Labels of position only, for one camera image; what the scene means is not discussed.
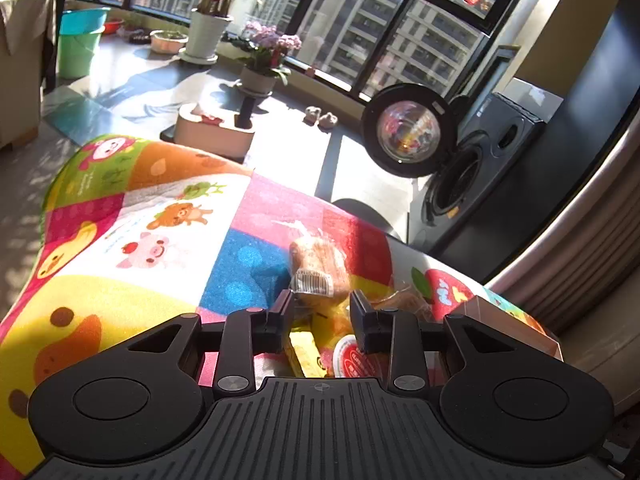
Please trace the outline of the green plastic bucket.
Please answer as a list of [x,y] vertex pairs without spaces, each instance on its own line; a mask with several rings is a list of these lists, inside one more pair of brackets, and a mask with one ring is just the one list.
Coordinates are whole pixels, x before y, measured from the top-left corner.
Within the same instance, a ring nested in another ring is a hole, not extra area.
[[109,8],[64,11],[58,33],[58,76],[79,79],[90,73]]

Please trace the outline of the colourful cartoon play mat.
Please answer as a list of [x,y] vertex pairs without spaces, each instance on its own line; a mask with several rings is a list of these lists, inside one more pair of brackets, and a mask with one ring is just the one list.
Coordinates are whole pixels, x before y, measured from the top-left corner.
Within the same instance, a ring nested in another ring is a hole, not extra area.
[[[290,289],[288,250],[302,236],[332,242],[345,257],[350,292],[361,290],[371,304],[413,285],[435,321],[475,296],[536,321],[369,222],[235,162],[100,136],[48,189],[40,251],[1,323],[2,477],[22,478],[42,459],[27,421],[40,382],[181,313],[211,323],[270,307]],[[258,356],[258,377],[335,377],[334,347],[354,334],[348,297],[320,309],[299,301],[298,317],[291,349]]]

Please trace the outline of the pink cardboard box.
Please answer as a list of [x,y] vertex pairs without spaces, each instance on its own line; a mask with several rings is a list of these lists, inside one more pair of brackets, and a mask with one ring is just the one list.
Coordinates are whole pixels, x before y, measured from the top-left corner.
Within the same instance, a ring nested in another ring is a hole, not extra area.
[[563,362],[561,345],[550,337],[536,322],[519,315],[512,310],[502,310],[482,297],[475,296],[456,307],[452,314],[466,315],[468,318],[483,323],[497,332],[552,356]]

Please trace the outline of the pair of small shoes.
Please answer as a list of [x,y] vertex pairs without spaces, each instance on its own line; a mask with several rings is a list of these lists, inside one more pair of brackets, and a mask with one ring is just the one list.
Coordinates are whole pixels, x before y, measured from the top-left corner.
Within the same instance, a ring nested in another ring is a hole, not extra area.
[[338,118],[331,112],[322,112],[318,106],[305,108],[304,122],[311,126],[317,126],[322,130],[332,130],[338,124]]

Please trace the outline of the dark grey washing machine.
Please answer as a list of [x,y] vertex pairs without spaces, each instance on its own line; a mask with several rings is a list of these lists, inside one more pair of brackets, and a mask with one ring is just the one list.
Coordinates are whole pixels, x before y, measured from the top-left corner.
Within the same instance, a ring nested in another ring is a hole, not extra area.
[[447,245],[545,125],[499,93],[473,105],[460,124],[456,148],[410,204],[408,244],[421,252]]

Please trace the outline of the red basin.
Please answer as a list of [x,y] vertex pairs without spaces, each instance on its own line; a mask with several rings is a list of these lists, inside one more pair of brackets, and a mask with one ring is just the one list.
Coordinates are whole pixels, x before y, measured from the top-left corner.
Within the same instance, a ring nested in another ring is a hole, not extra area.
[[104,35],[116,34],[123,24],[123,20],[107,20],[104,24]]

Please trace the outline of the red white round snack pack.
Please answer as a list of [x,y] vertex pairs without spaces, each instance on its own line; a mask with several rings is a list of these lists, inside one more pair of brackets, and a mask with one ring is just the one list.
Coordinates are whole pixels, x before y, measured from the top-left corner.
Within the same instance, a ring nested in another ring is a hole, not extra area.
[[333,350],[333,375],[336,378],[377,377],[385,379],[388,356],[381,353],[363,353],[355,335],[345,335]]

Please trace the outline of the white low planter bowl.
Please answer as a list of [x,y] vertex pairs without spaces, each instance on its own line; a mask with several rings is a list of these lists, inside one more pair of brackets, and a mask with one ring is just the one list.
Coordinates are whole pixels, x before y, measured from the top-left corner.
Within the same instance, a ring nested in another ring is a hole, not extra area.
[[151,50],[157,54],[175,55],[186,46],[189,37],[176,30],[153,30],[150,33]]

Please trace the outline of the beige curtain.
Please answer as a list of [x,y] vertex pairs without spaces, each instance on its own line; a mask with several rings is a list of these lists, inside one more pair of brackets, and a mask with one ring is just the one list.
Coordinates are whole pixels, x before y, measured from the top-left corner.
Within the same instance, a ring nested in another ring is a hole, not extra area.
[[572,201],[488,289],[555,333],[639,262],[639,118]]

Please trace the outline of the tall plant white pot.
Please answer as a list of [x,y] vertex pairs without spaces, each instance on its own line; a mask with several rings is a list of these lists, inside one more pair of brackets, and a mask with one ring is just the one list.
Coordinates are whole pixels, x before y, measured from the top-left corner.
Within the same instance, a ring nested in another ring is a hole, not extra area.
[[180,50],[184,62],[211,66],[217,61],[216,49],[232,21],[230,8],[234,0],[200,0],[192,10],[188,42]]

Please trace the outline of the washing machine round door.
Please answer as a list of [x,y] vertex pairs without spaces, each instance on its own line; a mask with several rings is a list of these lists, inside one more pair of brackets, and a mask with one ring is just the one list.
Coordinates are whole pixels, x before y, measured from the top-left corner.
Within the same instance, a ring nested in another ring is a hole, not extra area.
[[451,106],[420,84],[393,84],[379,91],[364,107],[360,124],[368,155],[397,177],[434,174],[457,147]]

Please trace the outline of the bread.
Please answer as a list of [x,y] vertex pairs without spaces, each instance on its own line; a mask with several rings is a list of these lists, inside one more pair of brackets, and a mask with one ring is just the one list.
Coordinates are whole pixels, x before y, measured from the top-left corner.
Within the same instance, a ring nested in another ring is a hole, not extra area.
[[349,274],[343,253],[329,240],[302,236],[291,243],[290,289],[310,308],[332,308],[350,292]]

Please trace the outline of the pink flowers in pot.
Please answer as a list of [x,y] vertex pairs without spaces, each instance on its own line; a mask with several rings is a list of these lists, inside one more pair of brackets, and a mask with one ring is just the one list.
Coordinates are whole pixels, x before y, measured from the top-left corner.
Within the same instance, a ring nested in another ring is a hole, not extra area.
[[284,61],[300,49],[302,40],[297,35],[282,34],[276,25],[250,21],[245,23],[235,45],[244,52],[238,58],[243,64],[240,88],[253,96],[268,96],[278,81],[288,84],[291,71]]

